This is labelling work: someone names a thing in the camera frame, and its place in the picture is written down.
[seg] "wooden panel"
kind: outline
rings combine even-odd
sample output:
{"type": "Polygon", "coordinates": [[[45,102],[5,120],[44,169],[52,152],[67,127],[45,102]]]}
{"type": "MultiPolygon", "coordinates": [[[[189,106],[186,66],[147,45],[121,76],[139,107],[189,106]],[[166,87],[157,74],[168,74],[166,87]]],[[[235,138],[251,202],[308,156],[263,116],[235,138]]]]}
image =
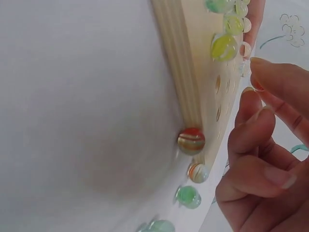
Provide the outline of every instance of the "wooden panel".
{"type": "Polygon", "coordinates": [[[208,12],[203,0],[153,0],[153,6],[184,123],[202,129],[206,137],[205,149],[194,159],[211,169],[235,100],[242,58],[212,60],[211,42],[223,32],[223,15],[208,12]]]}

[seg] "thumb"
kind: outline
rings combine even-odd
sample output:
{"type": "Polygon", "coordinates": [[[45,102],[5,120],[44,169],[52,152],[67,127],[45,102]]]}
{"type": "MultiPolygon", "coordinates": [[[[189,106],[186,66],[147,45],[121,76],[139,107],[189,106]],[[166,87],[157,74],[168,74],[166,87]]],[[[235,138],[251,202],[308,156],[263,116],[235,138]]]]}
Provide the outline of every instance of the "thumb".
{"type": "Polygon", "coordinates": [[[309,119],[309,72],[292,64],[273,64],[260,58],[251,59],[251,83],[290,104],[309,119]]]}
{"type": "Polygon", "coordinates": [[[248,194],[271,198],[283,193],[296,181],[296,176],[271,166],[255,156],[237,160],[216,189],[219,202],[236,201],[248,194]]]}

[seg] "skin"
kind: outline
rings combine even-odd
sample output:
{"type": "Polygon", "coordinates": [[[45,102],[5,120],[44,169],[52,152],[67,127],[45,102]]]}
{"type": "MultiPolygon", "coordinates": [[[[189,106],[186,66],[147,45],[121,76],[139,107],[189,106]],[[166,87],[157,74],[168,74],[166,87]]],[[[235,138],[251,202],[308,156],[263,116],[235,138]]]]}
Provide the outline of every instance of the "skin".
{"type": "Polygon", "coordinates": [[[266,0],[251,0],[248,5],[249,10],[246,17],[250,19],[252,29],[244,34],[244,41],[250,44],[251,47],[254,47],[256,36],[263,21],[265,1],[266,0]]]}
{"type": "Polygon", "coordinates": [[[228,141],[230,169],[216,189],[236,232],[309,231],[309,159],[275,143],[277,115],[309,145],[309,72],[291,64],[251,60],[252,85],[240,98],[228,141]],[[262,108],[263,100],[268,107],[262,108]]]}

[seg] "clear marble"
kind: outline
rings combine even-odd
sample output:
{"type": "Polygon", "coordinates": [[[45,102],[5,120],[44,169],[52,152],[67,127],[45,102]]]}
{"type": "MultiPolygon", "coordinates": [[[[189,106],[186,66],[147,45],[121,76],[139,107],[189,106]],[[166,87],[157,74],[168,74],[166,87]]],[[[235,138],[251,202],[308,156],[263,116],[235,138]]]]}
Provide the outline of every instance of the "clear marble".
{"type": "Polygon", "coordinates": [[[231,35],[241,35],[244,31],[244,20],[237,14],[225,14],[223,18],[224,30],[231,35]]]}
{"type": "Polygon", "coordinates": [[[183,153],[194,156],[203,150],[205,136],[197,128],[187,128],[180,132],[177,143],[183,153]]]}
{"type": "Polygon", "coordinates": [[[188,209],[196,209],[201,204],[202,198],[192,186],[180,187],[176,193],[179,203],[188,209]]]}
{"type": "Polygon", "coordinates": [[[251,28],[252,28],[252,23],[251,23],[251,21],[248,18],[244,18],[243,22],[244,22],[244,30],[243,30],[243,32],[244,33],[248,33],[251,30],[251,28]]]}
{"type": "Polygon", "coordinates": [[[231,34],[217,34],[211,44],[211,57],[216,61],[230,61],[238,53],[238,44],[231,34]]]}
{"type": "Polygon", "coordinates": [[[239,74],[241,77],[248,77],[251,74],[250,61],[244,60],[239,66],[239,74]]]}
{"type": "Polygon", "coordinates": [[[204,164],[191,164],[188,169],[188,177],[194,182],[201,184],[207,180],[209,171],[204,164]]]}
{"type": "Polygon", "coordinates": [[[233,9],[235,0],[205,0],[205,4],[209,11],[224,14],[233,9]]]}
{"type": "Polygon", "coordinates": [[[244,57],[248,58],[251,55],[251,46],[247,42],[241,42],[240,47],[239,47],[239,54],[244,57]]]}
{"type": "Polygon", "coordinates": [[[175,226],[168,220],[154,220],[139,228],[137,232],[175,232],[175,226]]]}
{"type": "Polygon", "coordinates": [[[236,0],[235,12],[237,15],[244,18],[248,14],[248,6],[242,0],[236,0]]]}

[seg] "fingernail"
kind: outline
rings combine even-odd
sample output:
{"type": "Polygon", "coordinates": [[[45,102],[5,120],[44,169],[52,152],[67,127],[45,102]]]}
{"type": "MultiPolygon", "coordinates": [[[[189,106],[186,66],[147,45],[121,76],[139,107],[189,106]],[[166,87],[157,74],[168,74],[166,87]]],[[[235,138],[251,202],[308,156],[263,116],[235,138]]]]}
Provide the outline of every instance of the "fingernail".
{"type": "Polygon", "coordinates": [[[273,113],[275,113],[275,112],[274,112],[274,109],[273,109],[270,105],[264,106],[262,110],[270,110],[270,111],[272,111],[273,113]]]}
{"type": "Polygon", "coordinates": [[[258,112],[256,112],[246,123],[250,124],[250,123],[255,122],[259,118],[259,116],[260,116],[260,114],[263,110],[273,111],[273,109],[270,106],[266,105],[262,109],[260,109],[258,112]]]}
{"type": "Polygon", "coordinates": [[[254,78],[251,78],[251,85],[258,92],[264,92],[265,91],[264,88],[254,78]]]}
{"type": "Polygon", "coordinates": [[[260,109],[258,112],[256,112],[246,123],[250,124],[250,123],[255,122],[259,118],[259,115],[262,110],[263,109],[260,109]]]}
{"type": "Polygon", "coordinates": [[[264,176],[271,183],[282,189],[289,189],[297,179],[296,175],[275,167],[266,167],[264,176]]]}
{"type": "MultiPolygon", "coordinates": [[[[268,60],[265,60],[265,59],[261,59],[261,58],[257,58],[257,57],[252,57],[250,59],[250,62],[251,62],[251,69],[254,70],[254,66],[256,65],[267,65],[267,64],[270,64],[271,62],[269,62],[268,60]]],[[[251,78],[251,84],[253,86],[253,88],[258,91],[258,92],[263,92],[264,91],[264,88],[260,85],[260,83],[257,82],[257,80],[254,77],[254,73],[252,75],[252,78],[251,78]]]]}
{"type": "Polygon", "coordinates": [[[254,91],[254,89],[252,87],[246,87],[241,94],[245,93],[245,92],[248,92],[248,91],[254,91]]]}

